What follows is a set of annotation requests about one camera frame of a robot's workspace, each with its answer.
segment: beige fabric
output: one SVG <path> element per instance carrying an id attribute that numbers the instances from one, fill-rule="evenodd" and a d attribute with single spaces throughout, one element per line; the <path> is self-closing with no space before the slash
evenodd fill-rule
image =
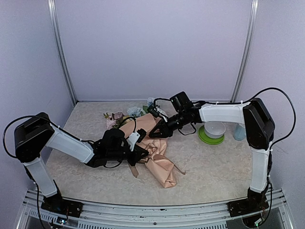
<path id="1" fill-rule="evenodd" d="M 175 164 L 164 156 L 167 140 L 166 139 L 151 139 L 149 132 L 156 125 L 156 120 L 151 114 L 146 114 L 136 119 L 137 130 L 144 129 L 147 132 L 146 137 L 138 143 L 138 145 L 149 152 L 149 155 L 140 162 L 145 163 L 149 171 L 156 177 L 163 187 L 174 187 L 176 179 L 173 175 L 173 168 L 177 168 Z M 129 136 L 134 129 L 134 122 L 128 122 L 120 128 L 125 132 L 125 137 Z M 131 168 L 132 174 L 137 177 L 138 172 L 135 167 Z"/>

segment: tabletop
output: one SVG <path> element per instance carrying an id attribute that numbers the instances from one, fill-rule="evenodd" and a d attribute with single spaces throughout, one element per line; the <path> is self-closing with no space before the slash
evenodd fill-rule
<path id="1" fill-rule="evenodd" d="M 77 103 L 64 129 L 96 141 L 106 130 L 103 113 L 127 114 L 129 107 L 143 105 L 147 105 L 145 101 Z M 168 116 L 175 114 L 171 103 L 162 101 L 160 105 Z M 164 206 L 243 198 L 251 181 L 252 153 L 246 140 L 233 138 L 235 124 L 225 125 L 225 139 L 216 146 L 201 141 L 197 133 L 183 136 L 175 131 L 168 138 L 165 155 L 186 172 L 182 175 L 174 169 L 177 185 L 170 188 L 163 188 L 143 164 L 136 165 L 139 176 L 135 178 L 126 161 L 114 169 L 91 168 L 53 150 L 47 168 L 64 197 L 87 201 Z M 183 131 L 188 133 L 192 128 L 186 126 Z"/>

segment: blue flower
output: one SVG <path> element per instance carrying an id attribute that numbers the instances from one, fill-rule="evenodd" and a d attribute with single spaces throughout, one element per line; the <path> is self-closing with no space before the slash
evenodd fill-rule
<path id="1" fill-rule="evenodd" d="M 149 98 L 147 99 L 147 105 L 148 105 L 148 106 L 152 105 L 154 100 L 155 100 L 155 98 L 149 97 Z"/>
<path id="2" fill-rule="evenodd" d="M 142 114 L 145 114 L 145 111 L 142 108 L 134 106 L 134 107 L 128 108 L 127 113 L 129 116 L 141 117 Z"/>

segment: black cable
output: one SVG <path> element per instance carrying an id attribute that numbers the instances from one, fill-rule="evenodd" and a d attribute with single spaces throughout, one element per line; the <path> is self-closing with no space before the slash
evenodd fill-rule
<path id="1" fill-rule="evenodd" d="M 153 100 L 153 106 L 154 106 L 154 107 L 156 106 L 156 102 L 157 102 L 158 100 L 171 101 L 170 99 L 156 98 L 156 99 Z"/>
<path id="2" fill-rule="evenodd" d="M 181 129 L 178 129 L 178 131 L 179 131 L 179 133 L 182 134 L 183 136 L 188 136 L 188 135 L 195 134 L 195 133 L 196 133 L 196 128 L 195 128 L 195 126 L 194 126 L 192 123 L 191 123 L 191 126 L 192 126 L 192 128 L 194 129 L 194 132 L 192 132 L 192 133 L 184 134 L 184 133 L 182 133 Z"/>
<path id="3" fill-rule="evenodd" d="M 94 141 L 92 141 L 92 140 L 82 140 L 82 142 L 90 142 L 90 143 L 94 144 Z"/>
<path id="4" fill-rule="evenodd" d="M 276 144 L 276 143 L 278 143 L 278 142 L 280 142 L 280 141 L 282 141 L 282 140 L 288 138 L 288 137 L 291 135 L 291 133 L 294 131 L 294 129 L 295 129 L 295 123 L 296 123 L 295 107 L 294 107 L 294 105 L 292 104 L 292 102 L 291 102 L 289 96 L 288 96 L 285 92 L 283 92 L 283 94 L 286 96 L 286 98 L 288 99 L 288 101 L 289 101 L 289 103 L 290 103 L 290 105 L 291 105 L 292 111 L 293 111 L 293 113 L 294 113 L 294 123 L 293 123 L 293 125 L 292 125 L 292 127 L 291 127 L 290 132 L 289 132 L 286 136 L 284 136 L 284 137 L 282 137 L 282 138 L 280 138 L 280 139 L 277 139 L 276 141 L 272 142 L 272 144 L 271 144 L 271 146 L 270 146 L 270 149 L 272 148 L 272 146 L 273 146 L 274 144 Z"/>
<path id="5" fill-rule="evenodd" d="M 52 121 L 51 121 L 50 119 L 48 119 L 48 118 L 40 117 L 40 116 L 37 116 L 37 115 L 26 115 L 26 116 L 22 116 L 22 117 L 16 118 L 16 119 L 14 119 L 13 121 L 11 121 L 11 122 L 5 127 L 5 129 L 4 129 L 4 131 L 3 131 L 3 137 L 2 137 L 3 147 L 4 147 L 5 152 L 6 152 L 10 157 L 12 157 L 12 158 L 17 158 L 17 157 L 9 153 L 9 151 L 8 151 L 8 149 L 7 149 L 7 147 L 6 147 L 6 144 L 5 144 L 5 135 L 6 135 L 6 132 L 7 132 L 8 128 L 9 128 L 12 124 L 14 124 L 15 122 L 17 122 L 17 121 L 19 121 L 19 120 L 21 120 L 21 119 L 25 119 L 25 118 L 39 118 L 39 119 L 43 119 L 43 120 L 47 121 L 48 123 L 52 124 L 53 126 L 55 126 L 56 128 L 58 128 L 59 130 L 61 130 L 62 132 L 66 133 L 66 134 L 68 134 L 69 136 L 71 136 L 71 137 L 73 137 L 73 138 L 75 138 L 75 139 L 77 139 L 77 140 L 80 141 L 79 138 L 75 137 L 74 135 L 70 134 L 69 132 L 67 132 L 67 131 L 63 130 L 62 128 L 58 127 L 54 122 L 52 122 Z"/>
<path id="6" fill-rule="evenodd" d="M 121 128 L 121 126 L 124 124 L 124 122 L 128 119 L 132 119 L 134 121 L 134 129 L 133 132 L 135 132 L 136 128 L 137 128 L 137 121 L 135 120 L 135 117 L 129 116 L 127 118 L 124 118 L 123 121 L 119 124 L 118 129 Z"/>
<path id="7" fill-rule="evenodd" d="M 113 167 L 107 167 L 107 166 L 104 166 L 105 168 L 116 168 L 117 166 L 119 166 L 120 164 L 122 164 L 123 161 L 119 161 L 119 163 Z"/>
<path id="8" fill-rule="evenodd" d="M 39 221 L 40 224 L 42 225 L 43 229 L 46 229 L 43 225 L 43 222 L 41 220 L 41 215 L 40 215 L 40 210 L 39 210 L 39 187 L 37 185 L 37 183 L 35 183 L 35 185 L 37 186 L 37 211 L 38 211 L 38 217 L 39 217 Z"/>
<path id="9" fill-rule="evenodd" d="M 69 212 L 69 207 L 67 207 L 67 213 L 66 213 L 66 220 L 67 220 L 67 222 L 68 222 L 68 219 L 69 219 L 69 217 L 68 217 L 68 212 Z"/>
<path id="10" fill-rule="evenodd" d="M 270 184 L 270 206 L 269 206 L 269 211 L 268 211 L 268 214 L 267 214 L 266 218 L 263 220 L 263 222 L 260 225 L 258 225 L 259 227 L 261 225 L 263 225 L 267 221 L 267 219 L 268 219 L 268 217 L 270 215 L 270 212 L 271 212 L 271 207 L 272 207 L 272 183 L 271 183 L 269 178 L 268 178 L 268 183 Z"/>
<path id="11" fill-rule="evenodd" d="M 267 87 L 267 88 L 265 88 L 265 89 L 260 90 L 258 93 L 256 93 L 254 96 L 252 96 L 250 99 L 247 99 L 246 101 L 243 101 L 243 104 L 245 104 L 245 103 L 247 103 L 247 102 L 250 102 L 251 100 L 253 100 L 254 98 L 256 98 L 259 94 L 261 94 L 261 93 L 263 93 L 263 92 L 265 92 L 265 91 L 269 91 L 269 90 L 276 90 L 276 91 L 279 91 L 279 92 L 283 93 L 283 94 L 287 97 L 288 100 L 290 100 L 289 97 L 288 97 L 288 95 L 287 95 L 282 89 L 279 89 L 279 88 L 277 88 L 277 87 Z M 200 102 L 204 102 L 204 103 L 206 103 L 206 104 L 212 104 L 212 105 L 216 105 L 216 104 L 219 104 L 219 105 L 242 104 L 241 102 L 235 102 L 235 103 L 232 103 L 232 102 L 229 102 L 229 103 L 218 103 L 218 102 L 217 102 L 217 103 L 214 103 L 214 102 L 209 102 L 209 101 L 204 101 L 204 100 L 199 100 L 199 101 L 196 101 L 196 102 L 194 102 L 194 103 L 197 104 L 197 103 L 200 103 Z"/>

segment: green leaf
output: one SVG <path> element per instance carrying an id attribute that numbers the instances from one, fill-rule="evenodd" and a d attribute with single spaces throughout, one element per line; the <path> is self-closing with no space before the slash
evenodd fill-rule
<path id="1" fill-rule="evenodd" d="M 104 114 L 105 118 L 110 118 L 108 112 Z"/>
<path id="2" fill-rule="evenodd" d="M 145 111 L 145 113 L 147 113 L 148 114 L 148 111 L 147 111 L 147 109 L 148 109 L 148 106 L 143 106 L 143 110 Z"/>

